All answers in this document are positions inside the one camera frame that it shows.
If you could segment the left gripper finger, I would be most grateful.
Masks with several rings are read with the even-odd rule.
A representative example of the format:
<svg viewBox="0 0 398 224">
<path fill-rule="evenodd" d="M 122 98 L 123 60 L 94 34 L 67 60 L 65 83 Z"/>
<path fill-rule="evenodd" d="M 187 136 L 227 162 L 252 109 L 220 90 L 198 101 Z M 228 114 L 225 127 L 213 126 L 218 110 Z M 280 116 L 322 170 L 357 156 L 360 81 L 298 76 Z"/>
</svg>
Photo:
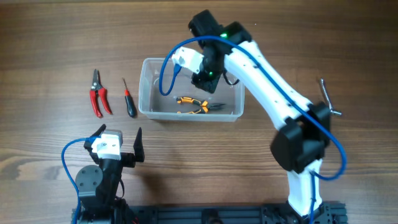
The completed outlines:
<svg viewBox="0 0 398 224">
<path fill-rule="evenodd" d="M 134 157 L 136 162 L 144 162 L 145 154 L 144 154 L 144 147 L 142 143 L 142 128 L 138 129 L 134 144 Z"/>
<path fill-rule="evenodd" d="M 94 133 L 90 136 L 90 138 L 98 138 L 98 137 L 100 137 L 100 135 L 102 134 L 102 132 L 103 132 L 105 129 L 106 129 L 106 125 L 105 125 L 105 124 L 102 124 L 102 125 L 99 127 L 99 129 L 98 129 L 96 132 L 94 132 Z"/>
</svg>

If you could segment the black red screwdriver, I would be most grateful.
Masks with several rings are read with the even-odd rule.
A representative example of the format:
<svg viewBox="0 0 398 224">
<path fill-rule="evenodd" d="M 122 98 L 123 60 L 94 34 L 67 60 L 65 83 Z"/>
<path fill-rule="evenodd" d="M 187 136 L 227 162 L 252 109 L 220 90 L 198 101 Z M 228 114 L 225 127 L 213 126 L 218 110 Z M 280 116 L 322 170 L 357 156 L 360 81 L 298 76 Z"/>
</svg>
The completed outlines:
<svg viewBox="0 0 398 224">
<path fill-rule="evenodd" d="M 129 115 L 131 118 L 135 118 L 135 117 L 137 116 L 137 111 L 136 111 L 136 107 L 134 106 L 133 98 L 132 98 L 132 96 L 131 96 L 131 94 L 130 94 L 128 88 L 127 88 L 125 79 L 122 78 L 122 80 L 123 80 L 124 87 L 125 87 L 125 90 L 124 90 L 124 99 L 125 99 L 125 102 L 126 102 L 127 113 L 128 113 L 128 115 Z"/>
</svg>

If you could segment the orange black needle-nose pliers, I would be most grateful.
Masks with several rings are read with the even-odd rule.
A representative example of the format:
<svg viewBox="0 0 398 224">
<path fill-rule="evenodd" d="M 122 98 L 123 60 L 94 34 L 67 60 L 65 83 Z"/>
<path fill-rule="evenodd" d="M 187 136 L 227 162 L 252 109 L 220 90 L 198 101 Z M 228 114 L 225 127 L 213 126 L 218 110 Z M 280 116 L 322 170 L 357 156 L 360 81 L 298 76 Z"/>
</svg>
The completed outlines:
<svg viewBox="0 0 398 224">
<path fill-rule="evenodd" d="M 225 106 L 224 103 L 209 103 L 206 100 L 198 100 L 188 96 L 179 96 L 176 98 L 178 104 L 189 103 L 199 107 L 194 111 L 189 111 L 187 114 L 207 114 L 210 110 L 221 110 Z"/>
</svg>

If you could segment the red handled pruning shears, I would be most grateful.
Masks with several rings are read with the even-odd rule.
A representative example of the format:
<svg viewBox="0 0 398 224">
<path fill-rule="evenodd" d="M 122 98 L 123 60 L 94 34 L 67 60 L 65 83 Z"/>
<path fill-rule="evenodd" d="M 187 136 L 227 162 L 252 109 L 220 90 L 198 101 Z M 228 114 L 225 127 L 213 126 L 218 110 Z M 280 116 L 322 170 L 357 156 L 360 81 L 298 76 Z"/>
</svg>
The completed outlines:
<svg viewBox="0 0 398 224">
<path fill-rule="evenodd" d="M 91 88 L 90 88 L 90 102 L 91 102 L 94 114 L 98 118 L 102 118 L 103 115 L 99 109 L 98 98 L 100 98 L 105 111 L 108 114 L 112 114 L 112 111 L 111 111 L 111 108 L 109 106 L 108 99 L 107 99 L 107 89 L 104 88 L 100 82 L 99 70 L 94 69 L 93 79 L 92 79 Z"/>
</svg>

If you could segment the silver L-shaped socket wrench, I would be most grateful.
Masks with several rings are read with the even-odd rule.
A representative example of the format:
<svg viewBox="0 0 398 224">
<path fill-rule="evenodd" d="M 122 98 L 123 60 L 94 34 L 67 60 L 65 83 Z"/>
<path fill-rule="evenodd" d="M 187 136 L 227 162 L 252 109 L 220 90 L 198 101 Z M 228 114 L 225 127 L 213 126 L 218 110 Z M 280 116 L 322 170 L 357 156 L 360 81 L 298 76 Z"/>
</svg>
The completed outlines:
<svg viewBox="0 0 398 224">
<path fill-rule="evenodd" d="M 332 105 L 332 103 L 331 103 L 330 97 L 328 95 L 328 91 L 326 89 L 325 81 L 324 81 L 323 78 L 320 79 L 320 86 L 321 86 L 321 89 L 322 89 L 322 92 L 323 92 L 324 99 L 328 103 L 328 107 L 330 109 L 330 113 L 333 114 L 333 115 L 336 115 L 336 116 L 341 116 L 342 112 L 335 110 L 333 105 Z"/>
</svg>

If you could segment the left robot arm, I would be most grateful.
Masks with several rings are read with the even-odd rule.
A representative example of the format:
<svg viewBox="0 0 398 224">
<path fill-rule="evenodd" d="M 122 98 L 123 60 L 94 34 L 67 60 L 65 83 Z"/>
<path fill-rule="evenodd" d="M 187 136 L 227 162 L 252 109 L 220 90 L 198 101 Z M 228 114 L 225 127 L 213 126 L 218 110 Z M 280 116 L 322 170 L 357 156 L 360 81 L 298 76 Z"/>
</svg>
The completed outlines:
<svg viewBox="0 0 398 224">
<path fill-rule="evenodd" d="M 137 131 L 134 152 L 121 152 L 123 133 L 102 125 L 84 139 L 83 147 L 94 164 L 79 170 L 73 183 L 77 188 L 78 205 L 72 213 L 72 223 L 139 223 L 138 216 L 129 208 L 118 187 L 124 189 L 122 171 L 144 162 L 142 129 Z"/>
</svg>

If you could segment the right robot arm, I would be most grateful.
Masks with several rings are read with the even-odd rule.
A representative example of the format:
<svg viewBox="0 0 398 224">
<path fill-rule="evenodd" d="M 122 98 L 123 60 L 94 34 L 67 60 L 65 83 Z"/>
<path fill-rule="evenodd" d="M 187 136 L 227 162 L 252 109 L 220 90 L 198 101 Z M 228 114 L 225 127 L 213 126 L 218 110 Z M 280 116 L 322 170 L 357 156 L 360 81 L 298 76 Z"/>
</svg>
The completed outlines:
<svg viewBox="0 0 398 224">
<path fill-rule="evenodd" d="M 332 139 L 327 105 L 313 104 L 297 93 L 265 59 L 240 23 L 222 26 L 204 10 L 192 18 L 188 28 L 203 51 L 185 56 L 186 68 L 193 72 L 192 84 L 214 93 L 221 76 L 231 73 L 248 88 L 277 130 L 271 153 L 287 172 L 287 216 L 311 223 L 324 206 L 319 171 Z"/>
</svg>

